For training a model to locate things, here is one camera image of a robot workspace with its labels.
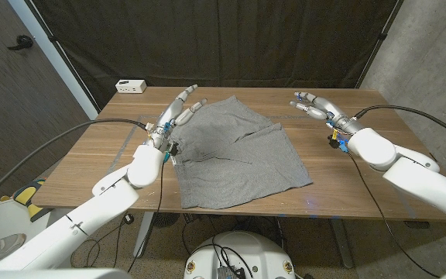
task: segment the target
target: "door handle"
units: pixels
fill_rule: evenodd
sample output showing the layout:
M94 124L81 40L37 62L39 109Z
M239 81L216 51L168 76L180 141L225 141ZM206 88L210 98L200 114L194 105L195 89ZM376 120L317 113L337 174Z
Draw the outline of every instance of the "door handle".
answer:
M19 35L16 37L16 46L8 46L9 50L23 50L24 48L30 48L34 42L32 38L27 35Z

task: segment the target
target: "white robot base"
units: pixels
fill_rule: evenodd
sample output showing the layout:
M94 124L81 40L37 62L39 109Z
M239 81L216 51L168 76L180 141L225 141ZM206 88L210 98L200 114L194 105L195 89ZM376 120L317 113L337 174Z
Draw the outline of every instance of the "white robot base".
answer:
M281 247L256 233L233 231L220 233L214 238L211 237L204 241L187 260L184 271L185 279L218 278L219 259L221 259L223 266L219 271L220 278L222 278L223 274L225 274L223 278L235 277L228 268L224 268L226 264L221 258L221 248L212 246L212 243L221 247L231 248L242 257L249 269L235 253L225 249L230 265L236 270L243 268L245 278L251 278L251 273L255 279L295 278L292 261Z

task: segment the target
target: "yellow object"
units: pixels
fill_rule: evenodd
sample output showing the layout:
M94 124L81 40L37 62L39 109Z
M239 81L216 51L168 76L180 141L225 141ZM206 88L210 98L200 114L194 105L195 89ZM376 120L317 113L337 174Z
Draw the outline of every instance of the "yellow object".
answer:
M21 203L22 205L27 205L27 202L30 201L30 199L32 198L32 196L34 196L34 194L37 192L37 189L33 186L30 186L26 189L24 189L23 191L19 192L14 199Z
M47 214L50 210L48 208L40 208L36 205L30 204L27 206L27 209L29 210L30 214L30 222L34 222L37 219L43 217L45 214Z
M30 222L36 221L50 211L48 208L40 208L33 205L30 200L42 184L44 184L44 180L32 181L13 194L15 202L26 206L29 210Z

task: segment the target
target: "door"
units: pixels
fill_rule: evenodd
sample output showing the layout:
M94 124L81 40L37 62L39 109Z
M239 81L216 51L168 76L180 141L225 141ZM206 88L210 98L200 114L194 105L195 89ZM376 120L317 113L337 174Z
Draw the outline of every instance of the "door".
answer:
M0 0L0 177L57 134L89 118L39 45L9 50L29 30L6 0ZM72 133L37 154L0 187L11 195L54 164L78 140Z

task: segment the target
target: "gray wall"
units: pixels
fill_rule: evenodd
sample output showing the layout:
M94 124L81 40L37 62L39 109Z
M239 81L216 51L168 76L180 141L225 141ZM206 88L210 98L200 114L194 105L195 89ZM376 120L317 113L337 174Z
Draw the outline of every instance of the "gray wall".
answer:
M446 122L446 1L404 1L361 88ZM446 169L446 129L419 115L399 114Z

